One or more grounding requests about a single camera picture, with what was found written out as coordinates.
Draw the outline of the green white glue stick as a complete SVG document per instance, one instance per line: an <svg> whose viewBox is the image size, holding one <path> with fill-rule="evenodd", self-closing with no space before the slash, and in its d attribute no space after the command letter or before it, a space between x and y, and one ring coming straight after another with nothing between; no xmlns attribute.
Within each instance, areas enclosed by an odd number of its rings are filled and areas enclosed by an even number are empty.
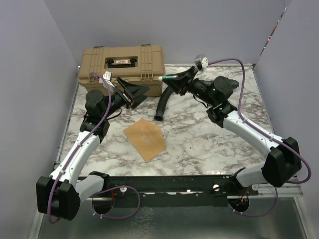
<svg viewBox="0 0 319 239"><path fill-rule="evenodd" d="M178 75L165 75L165 76L160 76L159 77L159 81L163 81L164 79L174 79L174 78L178 78Z"/></svg>

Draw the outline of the brown paper envelope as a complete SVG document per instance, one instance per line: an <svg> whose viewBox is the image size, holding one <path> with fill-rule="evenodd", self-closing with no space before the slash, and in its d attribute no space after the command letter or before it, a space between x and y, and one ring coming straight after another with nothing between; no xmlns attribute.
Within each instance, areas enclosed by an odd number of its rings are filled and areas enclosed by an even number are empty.
<svg viewBox="0 0 319 239"><path fill-rule="evenodd" d="M138 120L124 129L123 133L145 162L166 149L160 127L146 119Z"/></svg>

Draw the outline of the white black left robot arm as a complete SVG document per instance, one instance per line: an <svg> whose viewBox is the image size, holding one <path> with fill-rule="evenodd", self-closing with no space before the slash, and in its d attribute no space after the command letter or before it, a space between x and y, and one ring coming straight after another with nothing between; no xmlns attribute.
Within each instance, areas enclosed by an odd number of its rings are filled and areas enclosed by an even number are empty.
<svg viewBox="0 0 319 239"><path fill-rule="evenodd" d="M74 219L85 200L93 195L106 196L113 190L108 174L93 171L81 181L79 175L109 130L107 118L121 107L135 109L147 98L146 85L135 85L118 77L120 86L116 87L103 77L99 79L106 84L109 94L105 96L98 89L86 94L86 113L74 145L59 166L36 183L37 210L46 214L51 223L52 217Z"/></svg>

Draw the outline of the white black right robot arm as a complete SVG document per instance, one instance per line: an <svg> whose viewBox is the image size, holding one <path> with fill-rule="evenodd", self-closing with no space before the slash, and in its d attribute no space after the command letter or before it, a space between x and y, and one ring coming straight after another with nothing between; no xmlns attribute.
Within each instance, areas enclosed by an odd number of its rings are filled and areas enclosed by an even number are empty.
<svg viewBox="0 0 319 239"><path fill-rule="evenodd" d="M161 76L160 80L183 96L191 93L205 102L209 119L216 125L233 132L257 149L266 159L263 165L244 168L235 173L235 179L229 182L229 189L240 195L254 184L271 184L281 187L298 171L302 164L299 158L298 142L286 139L264 130L248 118L229 101L233 93L230 79L218 76L212 83L206 84L196 78L197 69L192 66L176 75Z"/></svg>

